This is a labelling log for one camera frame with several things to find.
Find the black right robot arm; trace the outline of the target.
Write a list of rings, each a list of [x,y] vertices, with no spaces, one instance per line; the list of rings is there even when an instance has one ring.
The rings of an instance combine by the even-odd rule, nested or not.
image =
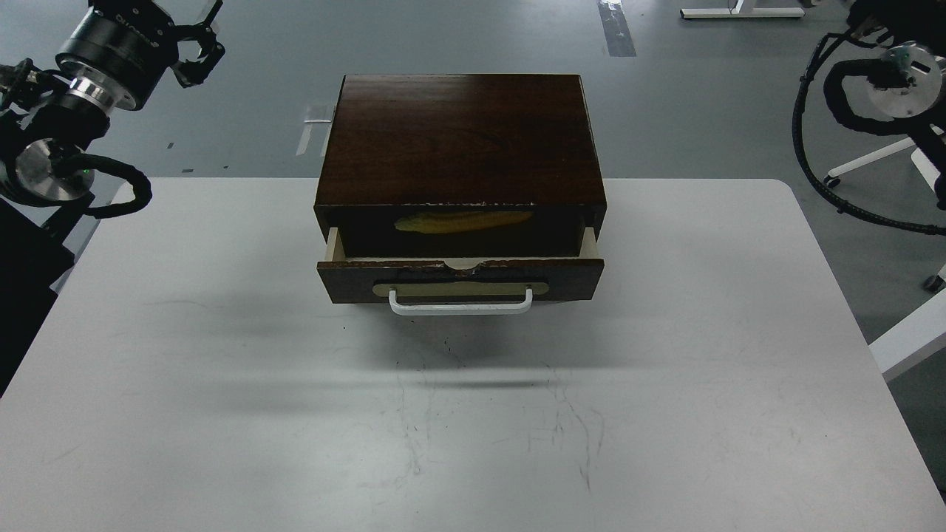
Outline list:
[[[942,1],[855,1],[852,37],[881,31],[890,44],[878,57],[841,61],[825,77],[828,110],[848,130],[875,136],[907,135],[939,172],[933,183],[944,208],[945,7]],[[868,98],[888,117],[862,117],[851,108],[846,78],[864,78]]]

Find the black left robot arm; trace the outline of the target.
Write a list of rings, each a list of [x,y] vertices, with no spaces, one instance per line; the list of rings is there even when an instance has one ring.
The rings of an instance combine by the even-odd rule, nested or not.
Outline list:
[[[144,209],[152,185],[135,166],[90,154],[116,109],[139,111],[166,71],[189,88],[225,54],[212,1],[202,21],[177,24],[152,1],[91,1],[56,55],[2,67],[2,194],[34,208],[83,205],[97,219]]]

